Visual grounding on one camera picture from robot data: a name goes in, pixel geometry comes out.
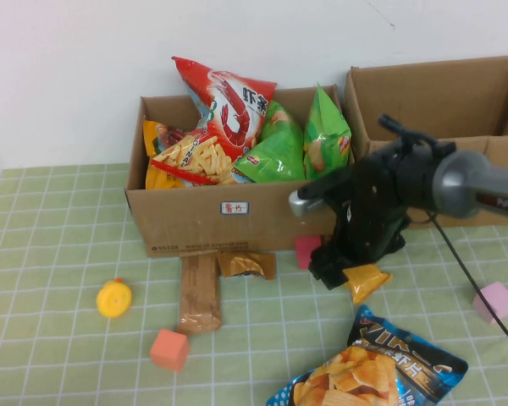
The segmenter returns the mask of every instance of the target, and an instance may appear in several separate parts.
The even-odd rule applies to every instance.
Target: open cardboard box
[[[508,56],[352,68],[344,107],[356,159],[394,139],[378,125],[378,117],[387,113],[410,129],[452,140],[508,167]],[[418,222],[427,219],[421,211],[409,214]],[[477,226],[508,224],[508,218],[482,211],[465,220],[440,217],[440,222]]]
[[[336,86],[324,89],[340,109]],[[304,128],[315,91],[314,87],[277,90],[273,99]],[[327,207],[305,217],[292,213],[288,196],[306,182],[145,190],[145,119],[189,130],[196,127],[199,114],[189,96],[141,98],[126,199],[148,256],[176,255],[182,250],[292,249],[295,237],[333,232],[335,216]],[[227,204],[240,211],[225,214]]]

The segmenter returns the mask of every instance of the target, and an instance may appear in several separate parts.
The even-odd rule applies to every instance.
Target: pink foam cube
[[[488,300],[497,317],[502,320],[508,316],[508,289],[505,285],[500,282],[491,283],[482,289],[482,294]],[[472,306],[489,325],[495,324],[496,321],[478,294],[474,297]]]
[[[295,239],[295,255],[297,255],[299,269],[308,269],[311,253],[320,245],[322,245],[322,237],[319,235],[307,235]]]
[[[179,371],[185,364],[189,352],[188,338],[184,334],[163,328],[158,333],[150,354],[154,364]]]

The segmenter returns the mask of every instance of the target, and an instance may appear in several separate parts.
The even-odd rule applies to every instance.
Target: green chip bag
[[[305,127],[307,179],[318,179],[348,163],[351,132],[328,94],[318,85]]]
[[[305,180],[301,127],[276,101],[269,104],[258,140],[235,162],[238,171],[258,183]]]

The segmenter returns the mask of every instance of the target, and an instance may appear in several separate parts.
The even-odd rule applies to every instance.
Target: robotic arm
[[[326,203],[337,215],[333,238],[312,252],[309,271],[329,289],[343,270],[378,261],[405,246],[400,234],[409,207],[457,218],[486,209],[508,216],[508,169],[476,151],[405,129],[383,115],[379,124],[399,138],[353,167],[342,167],[290,195],[304,216]]]

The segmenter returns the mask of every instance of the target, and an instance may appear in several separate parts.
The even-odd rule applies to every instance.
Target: blue chip bag
[[[463,359],[373,315],[357,313],[348,348],[296,377],[266,406],[430,406],[467,372]]]

